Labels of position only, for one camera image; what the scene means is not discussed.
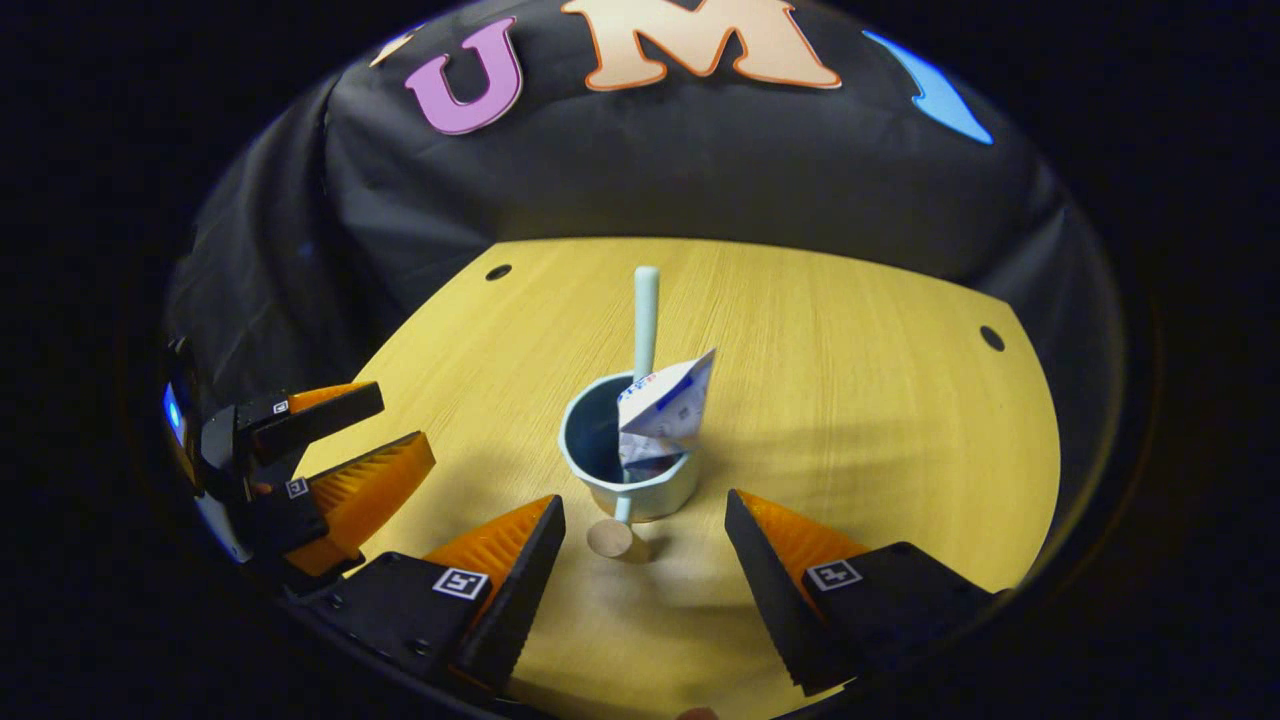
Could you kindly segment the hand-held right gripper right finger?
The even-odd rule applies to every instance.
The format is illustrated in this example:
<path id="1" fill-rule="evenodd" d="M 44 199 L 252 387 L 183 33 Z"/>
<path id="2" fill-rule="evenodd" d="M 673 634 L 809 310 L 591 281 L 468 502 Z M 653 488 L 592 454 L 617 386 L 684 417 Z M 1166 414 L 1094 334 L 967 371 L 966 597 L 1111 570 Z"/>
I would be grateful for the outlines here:
<path id="1" fill-rule="evenodd" d="M 870 548 L 742 489 L 727 493 L 724 529 L 774 650 L 808 696 L 924 659 L 996 601 L 913 543 Z"/>

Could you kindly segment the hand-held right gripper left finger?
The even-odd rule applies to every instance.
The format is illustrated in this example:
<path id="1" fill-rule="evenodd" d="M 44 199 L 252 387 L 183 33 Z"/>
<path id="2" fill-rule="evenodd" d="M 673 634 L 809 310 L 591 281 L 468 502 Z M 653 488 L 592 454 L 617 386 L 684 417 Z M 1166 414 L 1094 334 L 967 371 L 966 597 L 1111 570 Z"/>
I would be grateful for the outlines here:
<path id="1" fill-rule="evenodd" d="M 387 551 L 289 589 L 307 628 L 410 685 L 497 696 L 527 643 L 566 537 L 547 495 L 424 555 Z"/>

